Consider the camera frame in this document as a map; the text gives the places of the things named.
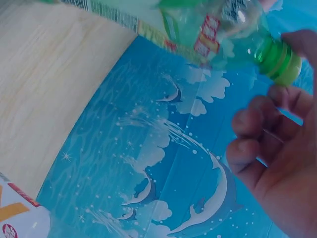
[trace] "white cloud illustration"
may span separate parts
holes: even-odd
[[[168,204],[165,201],[155,201],[156,207],[152,214],[152,219],[154,221],[160,222],[166,220],[172,216],[172,211],[168,208]]]

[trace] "red logo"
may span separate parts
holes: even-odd
[[[4,224],[2,231],[5,238],[18,238],[16,230],[9,224]]]
[[[30,198],[28,195],[26,195],[23,191],[21,191],[15,184],[8,183],[8,185],[16,191],[21,197],[23,197],[27,202],[31,203],[34,207],[39,207],[40,204],[34,201],[32,198]]]

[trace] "green bottle cap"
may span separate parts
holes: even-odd
[[[291,85],[299,76],[302,59],[285,42],[276,41],[270,35],[264,40],[264,48],[255,55],[260,74],[264,74],[281,86]]]

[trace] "orange stripe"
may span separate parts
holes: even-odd
[[[0,185],[0,222],[3,222],[21,213],[30,211],[26,206],[24,206],[20,202],[10,204],[5,207],[1,207],[1,198],[2,198],[2,186]]]

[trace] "hand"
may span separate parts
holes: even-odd
[[[315,70],[317,34],[302,30],[283,38]],[[292,238],[317,237],[317,91],[270,88],[233,118],[238,138],[227,148],[233,173],[245,184],[272,220]],[[302,126],[284,116],[283,108],[302,118]]]

